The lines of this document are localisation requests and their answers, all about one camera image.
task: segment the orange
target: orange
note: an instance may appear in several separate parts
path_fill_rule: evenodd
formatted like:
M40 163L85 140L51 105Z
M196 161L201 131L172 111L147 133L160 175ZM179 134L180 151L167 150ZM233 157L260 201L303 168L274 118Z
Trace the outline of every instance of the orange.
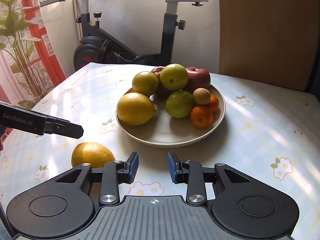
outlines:
M103 168L108 162L115 161L112 152L100 143L83 142L73 150L71 157L72 167L81 163L90 163L92 168Z
M195 106L190 113L190 120L197 128L204 128L211 124L213 115L207 106Z
M219 109L219 100L217 99L217 97L215 95L211 94L210 102L208 104L206 104L206 106L214 114Z

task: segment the adjustment knob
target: adjustment knob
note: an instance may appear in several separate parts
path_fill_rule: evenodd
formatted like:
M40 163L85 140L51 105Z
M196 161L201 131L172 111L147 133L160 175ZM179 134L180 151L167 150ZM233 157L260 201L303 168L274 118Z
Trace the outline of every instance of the adjustment knob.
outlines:
M94 13L93 13L93 16L94 16L95 18L100 18L101 15L102 15L102 12L94 12Z
M180 20L180 22L178 23L179 30L184 30L185 27L186 27L186 21Z
M195 3L193 3L192 5L193 5L193 6L203 6L203 4L200 3L200 2L195 2Z

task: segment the curtain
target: curtain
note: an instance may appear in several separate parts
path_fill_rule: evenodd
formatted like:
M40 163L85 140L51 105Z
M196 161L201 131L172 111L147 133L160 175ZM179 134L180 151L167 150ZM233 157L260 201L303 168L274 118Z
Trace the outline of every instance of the curtain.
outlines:
M65 78L39 1L0 0L0 101L31 109Z

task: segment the exercise bike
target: exercise bike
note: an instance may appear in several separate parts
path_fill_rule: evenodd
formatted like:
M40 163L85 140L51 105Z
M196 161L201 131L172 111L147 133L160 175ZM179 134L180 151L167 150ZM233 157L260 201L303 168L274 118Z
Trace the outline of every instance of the exercise bike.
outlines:
M89 0L80 0L81 15L76 23L81 24L82 36L80 45L74 52L74 67L79 70L90 62L101 64L142 64L151 66L168 65L171 63L176 27L184 30L186 22L178 22L178 3L193 2L193 6L202 6L209 0L165 0L167 10L164 14L161 52L157 54L138 55L122 44L115 37L100 28L99 18L102 12L93 13L95 23L90 21Z

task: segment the metal screw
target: metal screw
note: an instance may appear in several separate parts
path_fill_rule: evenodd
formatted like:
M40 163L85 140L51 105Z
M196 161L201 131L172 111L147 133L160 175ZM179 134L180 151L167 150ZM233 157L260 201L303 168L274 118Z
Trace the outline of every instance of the metal screw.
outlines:
M105 203L111 203L117 200L117 197L115 195L104 195L101 197L101 201Z
M204 201L204 196L201 195L192 195L189 197L189 200L194 203L199 203Z

